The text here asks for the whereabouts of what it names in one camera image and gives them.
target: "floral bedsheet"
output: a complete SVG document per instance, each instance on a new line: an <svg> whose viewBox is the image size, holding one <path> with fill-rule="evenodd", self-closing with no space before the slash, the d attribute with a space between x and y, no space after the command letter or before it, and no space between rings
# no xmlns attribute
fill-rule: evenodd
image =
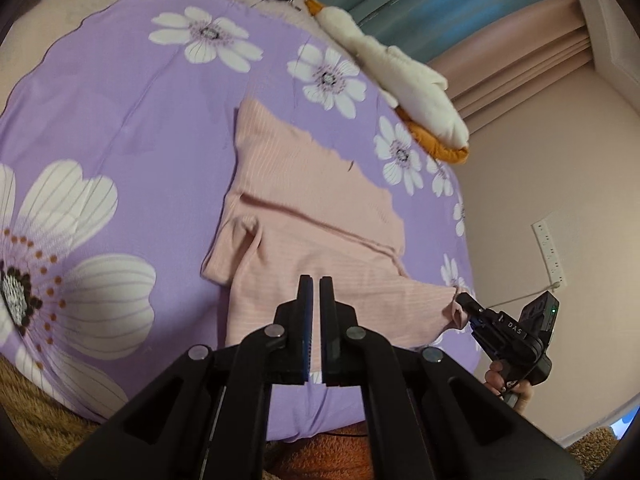
<svg viewBox="0 0 640 480"><path fill-rule="evenodd" d="M472 286L453 172L352 60L233 0L120 0L56 42L0 117L0 351L76 413L104 420L223 341L228 293L200 266L246 96L390 189L413 278ZM477 365L468 328L436 344ZM363 418L357 388L277 386L268 438Z"/></svg>

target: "metal screw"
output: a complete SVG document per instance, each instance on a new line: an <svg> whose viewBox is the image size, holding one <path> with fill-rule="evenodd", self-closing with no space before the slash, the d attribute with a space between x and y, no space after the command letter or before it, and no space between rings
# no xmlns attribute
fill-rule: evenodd
<svg viewBox="0 0 640 480"><path fill-rule="evenodd" d="M196 345L189 348L189 357L194 361L202 361L209 355L209 349L204 345Z"/></svg>
<svg viewBox="0 0 640 480"><path fill-rule="evenodd" d="M430 363L439 363L440 361L442 361L444 354L435 346L427 346L427 348L422 351L422 357L425 359L425 361L428 361Z"/></svg>
<svg viewBox="0 0 640 480"><path fill-rule="evenodd" d="M347 337L349 339L364 339L364 336L366 335L367 331L361 326L350 326L347 329Z"/></svg>
<svg viewBox="0 0 640 480"><path fill-rule="evenodd" d="M278 324L271 324L265 327L264 333L268 337L282 337L284 335L284 327Z"/></svg>

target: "power strip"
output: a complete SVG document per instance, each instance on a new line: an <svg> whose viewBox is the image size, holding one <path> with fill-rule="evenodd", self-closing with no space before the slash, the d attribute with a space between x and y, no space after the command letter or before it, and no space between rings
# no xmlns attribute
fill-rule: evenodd
<svg viewBox="0 0 640 480"><path fill-rule="evenodd" d="M531 227L533 227L533 232L536 234L538 245L542 251L542 257L544 258L546 265L546 272L549 273L549 280L551 283L558 282L560 284L558 288L566 286L564 270L562 270L558 250L556 250L554 240L549 232L549 227L546 225L544 220L536 222Z"/></svg>

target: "bed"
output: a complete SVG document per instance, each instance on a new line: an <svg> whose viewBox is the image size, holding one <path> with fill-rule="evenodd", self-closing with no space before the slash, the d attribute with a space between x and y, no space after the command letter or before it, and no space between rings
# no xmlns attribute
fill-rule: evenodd
<svg viewBox="0 0 640 480"><path fill-rule="evenodd" d="M245 41L240 56L219 51L208 59L160 32L175 36L194 21L210 22L203 8L233 22L228 30ZM327 55L330 40L316 29L301 10L253 0L27 5L0 46L0 251L3 273L11 266L20 280L28 270L32 296L44 306L24 330L2 310L0 349L31 381L100 421L189 346L224 341L228 293L203 280L200 266L233 177L233 113L245 95L390 190L406 232L403 263L413 278L472 288L455 176L413 145L420 176L412 184L389 182L374 138L381 135L380 117L392 126L398 119L375 86L354 75L367 86L366 98L324 110L304 98L300 78L286 70L273 75L304 45L313 56ZM215 63L227 70L217 75L248 76L241 85L224 75L205 77ZM287 92L290 98L283 98ZM74 186L91 189L94 199L74 195ZM46 205L44 191L63 205ZM73 209L80 197L84 207L65 224L62 209ZM98 290L107 292L96 302ZM124 306L116 316L118 302ZM125 318L130 322L123 324ZM468 370L478 363L469 328L448 330L434 344ZM268 439L312 436L363 419L357 388L329 390L313 381L277 386Z"/></svg>

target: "white flower print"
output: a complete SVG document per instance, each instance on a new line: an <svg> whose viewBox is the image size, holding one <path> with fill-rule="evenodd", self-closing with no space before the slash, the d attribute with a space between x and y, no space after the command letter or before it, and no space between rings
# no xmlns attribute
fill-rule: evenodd
<svg viewBox="0 0 640 480"><path fill-rule="evenodd" d="M360 73L358 66L348 59L340 61L340 54L328 47L322 51L311 44L298 49L298 59L287 63L287 71L303 83L306 98L321 104L325 110L335 106L348 118L356 117L354 101L362 102L366 97L367 85L356 79Z"/></svg>
<svg viewBox="0 0 640 480"><path fill-rule="evenodd" d="M190 63L208 63L217 57L236 72L251 70L250 61L260 61L263 51L248 41L249 33L228 18L213 17L198 7L187 7L184 16L163 12L151 20L163 27L149 39L157 44L185 44L184 56Z"/></svg>
<svg viewBox="0 0 640 480"><path fill-rule="evenodd" d="M458 264L456 259L449 259L449 255L444 255L444 265L440 266L440 275L447 286L456 288L466 288L465 279L458 275Z"/></svg>
<svg viewBox="0 0 640 480"><path fill-rule="evenodd" d="M14 172L0 164L0 347L19 334L15 363L27 378L76 412L108 417L126 395L66 349L100 360L135 352L154 321L156 272L128 254L101 254L67 270L69 254L116 211L118 192L107 177L83 178L77 162L54 162L14 219L15 189Z"/></svg>
<svg viewBox="0 0 640 480"><path fill-rule="evenodd" d="M445 196L453 195L453 184L449 172L444 164L434 160L434 158L427 156L427 172L434 175L431 183L431 189L436 196L441 196L444 193Z"/></svg>
<svg viewBox="0 0 640 480"><path fill-rule="evenodd" d="M458 202L453 206L453 219L456 221L456 234L462 236L465 233L465 205L460 193L458 193Z"/></svg>
<svg viewBox="0 0 640 480"><path fill-rule="evenodd" d="M392 186L404 180L406 192L413 195L414 186L419 189L424 187L420 176L420 156L411 149L413 139L402 123L397 123L394 129L389 119L383 116L379 124L382 135L376 135L373 139L376 155L380 160L391 159L382 170L385 180Z"/></svg>

